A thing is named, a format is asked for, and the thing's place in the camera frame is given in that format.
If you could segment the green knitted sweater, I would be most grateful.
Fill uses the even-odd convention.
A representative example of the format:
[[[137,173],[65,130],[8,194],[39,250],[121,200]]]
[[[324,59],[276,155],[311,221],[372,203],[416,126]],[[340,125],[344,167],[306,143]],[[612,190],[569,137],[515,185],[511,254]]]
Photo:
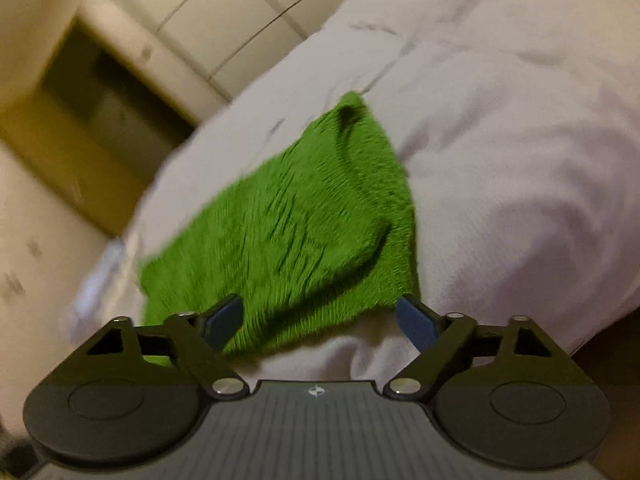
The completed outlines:
[[[419,291],[404,167],[355,92],[289,148],[215,196],[139,274],[143,321],[229,295],[244,320],[224,346],[264,356]]]

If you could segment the folded light blue garment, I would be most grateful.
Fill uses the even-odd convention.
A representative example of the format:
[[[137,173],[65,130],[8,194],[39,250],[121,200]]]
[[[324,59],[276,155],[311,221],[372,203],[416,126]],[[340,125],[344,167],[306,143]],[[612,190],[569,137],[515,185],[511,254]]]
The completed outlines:
[[[99,260],[82,280],[70,307],[71,326],[79,326],[96,317],[101,307],[102,296],[125,255],[126,246],[121,238],[114,238],[106,245]]]

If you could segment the brown wooden door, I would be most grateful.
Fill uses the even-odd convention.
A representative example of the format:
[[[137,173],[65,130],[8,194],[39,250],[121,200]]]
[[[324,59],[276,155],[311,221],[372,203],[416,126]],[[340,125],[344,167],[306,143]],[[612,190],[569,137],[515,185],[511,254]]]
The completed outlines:
[[[1,139],[97,228],[126,230],[144,185],[54,96],[36,92],[2,110]]]

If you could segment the white bed duvet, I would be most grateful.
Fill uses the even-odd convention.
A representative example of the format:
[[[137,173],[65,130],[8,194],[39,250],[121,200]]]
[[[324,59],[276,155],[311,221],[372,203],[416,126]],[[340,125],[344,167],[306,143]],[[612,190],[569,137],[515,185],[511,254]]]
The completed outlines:
[[[567,352],[639,304],[639,0],[346,0],[209,118],[137,206],[95,318],[209,198],[359,92],[405,166],[424,302]]]

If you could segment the white wardrobe with panels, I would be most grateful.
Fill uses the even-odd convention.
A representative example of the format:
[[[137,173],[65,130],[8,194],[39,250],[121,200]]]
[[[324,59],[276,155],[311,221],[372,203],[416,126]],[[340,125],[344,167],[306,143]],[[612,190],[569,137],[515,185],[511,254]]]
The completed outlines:
[[[322,27],[344,0],[117,0],[227,98]]]

